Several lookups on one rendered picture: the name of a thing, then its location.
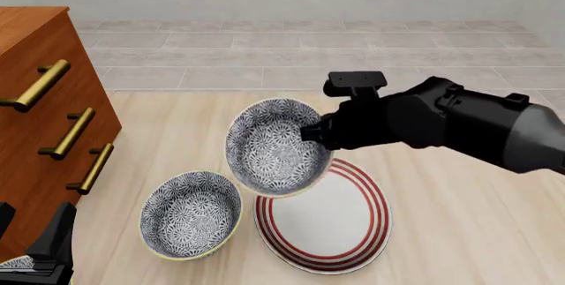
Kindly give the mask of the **patterned black and white bowl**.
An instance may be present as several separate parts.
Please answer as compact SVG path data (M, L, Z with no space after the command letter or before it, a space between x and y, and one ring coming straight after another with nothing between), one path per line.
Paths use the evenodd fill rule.
M34 260L27 255L0 263L0 273L28 273L34 271Z
M300 129L320 121L310 105L295 99L258 101L235 117L226 139L231 172L262 197L286 198L314 186L325 175L333 152L303 141Z
M211 171L190 171L149 195L140 211L139 233L159 258L203 259L229 241L242 213L242 194L232 181Z

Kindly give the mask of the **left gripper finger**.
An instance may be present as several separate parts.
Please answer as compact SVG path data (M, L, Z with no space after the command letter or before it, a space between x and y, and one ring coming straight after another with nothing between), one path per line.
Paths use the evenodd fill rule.
M70 202L63 202L56 210L47 228L25 252L35 266L73 266L72 231L76 213Z
M11 224L16 210L7 202L0 202L0 234L4 234Z

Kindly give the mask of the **wooden cabinet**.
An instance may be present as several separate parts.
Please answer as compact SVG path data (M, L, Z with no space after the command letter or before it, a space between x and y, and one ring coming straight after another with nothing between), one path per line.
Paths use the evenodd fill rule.
M24 254L63 202L76 203L91 167L93 148L112 144L121 124L64 7L0 7L0 99L23 94L40 76L38 67L64 59L71 69L26 113L0 107L0 202L16 213L0 237L0 263ZM73 120L69 113L95 111L61 161L39 155L54 147Z

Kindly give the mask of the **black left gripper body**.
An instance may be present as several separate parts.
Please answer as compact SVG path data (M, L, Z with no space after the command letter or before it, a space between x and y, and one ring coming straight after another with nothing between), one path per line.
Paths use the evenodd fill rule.
M18 276L16 281L6 281L3 279L5 274L0 273L0 285L56 285L45 284L49 280L50 273L46 271L28 272L28 273L15 273Z

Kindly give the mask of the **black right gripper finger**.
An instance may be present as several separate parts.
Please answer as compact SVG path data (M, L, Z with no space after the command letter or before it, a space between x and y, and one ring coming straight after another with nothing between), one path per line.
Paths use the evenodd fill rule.
M301 127L302 141L315 141L326 149L336 149L333 117L334 115L323 115L318 123Z

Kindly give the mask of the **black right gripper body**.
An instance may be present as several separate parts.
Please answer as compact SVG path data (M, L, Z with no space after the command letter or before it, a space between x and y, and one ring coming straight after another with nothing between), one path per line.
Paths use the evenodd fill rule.
M376 101L343 101L331 117L332 150L359 149L398 142L388 126L383 99Z

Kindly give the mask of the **white plate with red rings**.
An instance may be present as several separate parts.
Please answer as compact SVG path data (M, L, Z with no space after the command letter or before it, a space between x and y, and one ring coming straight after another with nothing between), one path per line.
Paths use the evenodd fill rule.
M256 228L286 263L312 274L349 274L387 246L392 211L378 181L335 158L311 189L293 197L256 197Z

